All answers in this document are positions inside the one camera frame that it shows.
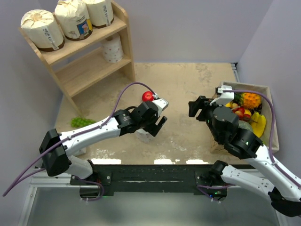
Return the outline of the floral paper towel roll back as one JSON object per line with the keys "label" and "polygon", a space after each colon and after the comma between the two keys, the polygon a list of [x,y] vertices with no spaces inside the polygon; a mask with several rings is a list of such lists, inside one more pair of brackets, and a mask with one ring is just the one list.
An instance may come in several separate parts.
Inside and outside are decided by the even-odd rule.
{"label": "floral paper towel roll back", "polygon": [[137,138],[144,142],[144,143],[148,143],[150,141],[152,141],[154,139],[154,137],[147,131],[145,131],[144,129],[139,129],[135,132]]}

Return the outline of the white paper towel roll front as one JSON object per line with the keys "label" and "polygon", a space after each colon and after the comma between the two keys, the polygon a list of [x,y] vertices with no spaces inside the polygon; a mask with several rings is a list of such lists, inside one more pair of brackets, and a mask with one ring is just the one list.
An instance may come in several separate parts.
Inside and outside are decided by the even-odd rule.
{"label": "white paper towel roll front", "polygon": [[122,60],[124,53],[118,33],[103,39],[101,45],[105,61],[108,63],[117,63]]}

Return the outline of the paper roll plain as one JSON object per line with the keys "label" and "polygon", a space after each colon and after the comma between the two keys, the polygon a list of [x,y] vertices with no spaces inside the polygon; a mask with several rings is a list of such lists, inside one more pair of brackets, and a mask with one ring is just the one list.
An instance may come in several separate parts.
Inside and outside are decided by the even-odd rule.
{"label": "paper roll plain", "polygon": [[92,26],[104,28],[110,26],[114,20],[110,0],[83,0],[86,4]]}

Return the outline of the paper roll cartoon label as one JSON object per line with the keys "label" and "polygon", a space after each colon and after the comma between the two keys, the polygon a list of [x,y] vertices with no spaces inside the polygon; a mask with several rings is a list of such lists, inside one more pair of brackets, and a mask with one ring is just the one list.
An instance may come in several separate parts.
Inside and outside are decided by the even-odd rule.
{"label": "paper roll cartoon label", "polygon": [[59,0],[55,17],[69,40],[84,40],[93,32],[87,6],[81,0]]}

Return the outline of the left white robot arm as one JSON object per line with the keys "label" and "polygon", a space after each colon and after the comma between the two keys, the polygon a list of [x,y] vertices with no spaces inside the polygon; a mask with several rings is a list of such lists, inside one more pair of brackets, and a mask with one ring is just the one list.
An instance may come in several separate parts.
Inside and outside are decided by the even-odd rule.
{"label": "left white robot arm", "polygon": [[165,99],[142,102],[138,107],[118,110],[102,121],[80,129],[58,133],[49,130],[39,152],[48,176],[68,173],[79,177],[87,185],[97,181],[97,172],[90,160],[75,156],[78,151],[100,141],[135,132],[155,137],[167,121],[161,113],[168,107]]}

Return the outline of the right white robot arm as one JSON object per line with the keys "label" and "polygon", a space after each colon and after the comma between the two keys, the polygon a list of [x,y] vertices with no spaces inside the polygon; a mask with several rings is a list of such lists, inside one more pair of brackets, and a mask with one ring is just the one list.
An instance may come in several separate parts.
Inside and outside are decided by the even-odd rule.
{"label": "right white robot arm", "polygon": [[271,201],[271,206],[288,217],[301,215],[301,180],[276,159],[266,145],[251,131],[239,127],[239,117],[225,106],[213,104],[205,96],[189,102],[189,117],[204,121],[216,142],[257,169],[264,178],[242,172],[216,161],[205,174],[215,185],[222,182],[240,186]]}

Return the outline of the wooden three-tier shelf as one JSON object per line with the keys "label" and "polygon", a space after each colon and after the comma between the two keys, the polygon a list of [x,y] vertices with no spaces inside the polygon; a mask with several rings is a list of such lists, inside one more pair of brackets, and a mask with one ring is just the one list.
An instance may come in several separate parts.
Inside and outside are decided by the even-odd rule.
{"label": "wooden three-tier shelf", "polygon": [[[135,81],[128,14],[125,9],[115,1],[111,1],[111,6],[114,13],[112,25],[105,28],[93,29],[93,33],[85,40],[71,41],[66,39],[64,47],[54,52],[40,51],[30,40],[28,35],[22,29],[19,29],[19,32],[23,35],[24,39],[31,46],[32,50],[63,92],[65,98],[80,116],[82,116],[83,113],[73,100],[77,94],[118,70],[121,70],[131,81]],[[102,56],[102,48],[97,47],[69,62],[57,71],[53,69],[56,64],[75,56],[81,51],[89,49],[95,44],[100,44],[101,41],[115,33],[120,35],[124,52],[124,56],[119,62],[106,62]]]}

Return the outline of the red apple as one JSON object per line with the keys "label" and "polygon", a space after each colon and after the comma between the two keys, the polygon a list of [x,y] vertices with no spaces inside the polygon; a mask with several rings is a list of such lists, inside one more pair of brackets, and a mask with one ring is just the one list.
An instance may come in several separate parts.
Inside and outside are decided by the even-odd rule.
{"label": "red apple", "polygon": [[151,91],[146,91],[143,93],[142,95],[142,101],[146,102],[146,101],[153,101],[155,98],[153,96],[153,93]]}

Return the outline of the green melon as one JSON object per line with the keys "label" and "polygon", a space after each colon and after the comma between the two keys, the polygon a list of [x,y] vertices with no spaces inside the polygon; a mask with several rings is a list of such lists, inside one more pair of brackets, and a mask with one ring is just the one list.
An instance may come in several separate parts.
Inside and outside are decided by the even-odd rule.
{"label": "green melon", "polygon": [[238,127],[253,132],[252,126],[246,121],[239,121]]}

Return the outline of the red cherries cluster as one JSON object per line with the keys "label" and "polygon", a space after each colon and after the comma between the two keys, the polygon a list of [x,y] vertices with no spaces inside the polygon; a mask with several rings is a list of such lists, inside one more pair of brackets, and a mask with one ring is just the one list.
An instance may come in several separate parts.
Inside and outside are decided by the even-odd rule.
{"label": "red cherries cluster", "polygon": [[239,106],[236,103],[231,105],[232,111],[238,115],[239,119],[242,121],[250,121],[251,120],[251,111]]}

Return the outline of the pineapple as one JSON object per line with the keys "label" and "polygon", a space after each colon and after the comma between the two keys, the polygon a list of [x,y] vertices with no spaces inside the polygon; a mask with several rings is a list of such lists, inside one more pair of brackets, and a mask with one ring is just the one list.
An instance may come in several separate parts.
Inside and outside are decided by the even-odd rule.
{"label": "pineapple", "polygon": [[233,102],[245,109],[252,110],[261,104],[261,97],[254,93],[235,93]]}

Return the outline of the yellow bananas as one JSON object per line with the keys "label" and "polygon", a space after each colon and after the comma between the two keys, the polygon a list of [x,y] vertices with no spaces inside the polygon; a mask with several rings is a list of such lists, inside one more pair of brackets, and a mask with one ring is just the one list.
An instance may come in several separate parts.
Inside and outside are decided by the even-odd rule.
{"label": "yellow bananas", "polygon": [[258,112],[254,112],[254,114],[251,117],[252,122],[250,123],[253,133],[260,138],[265,130],[266,127],[266,117],[264,115],[259,114]]}

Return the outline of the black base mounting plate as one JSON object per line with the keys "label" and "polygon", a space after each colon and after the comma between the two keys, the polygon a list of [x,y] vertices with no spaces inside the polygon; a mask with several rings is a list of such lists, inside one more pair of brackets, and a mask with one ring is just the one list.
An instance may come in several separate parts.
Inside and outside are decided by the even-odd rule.
{"label": "black base mounting plate", "polygon": [[208,194],[222,201],[226,198],[227,184],[210,177],[211,165],[96,165],[96,174],[78,180],[71,177],[72,186],[80,186],[82,198],[100,195],[101,184],[104,196],[115,193],[192,193]]}

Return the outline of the green grapes bunch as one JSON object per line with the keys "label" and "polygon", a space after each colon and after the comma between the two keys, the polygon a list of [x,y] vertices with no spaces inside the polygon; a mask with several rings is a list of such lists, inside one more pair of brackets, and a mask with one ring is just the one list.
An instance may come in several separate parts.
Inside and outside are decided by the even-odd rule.
{"label": "green grapes bunch", "polygon": [[91,124],[96,123],[95,120],[82,118],[82,117],[75,117],[71,120],[71,127],[73,128],[82,128]]}

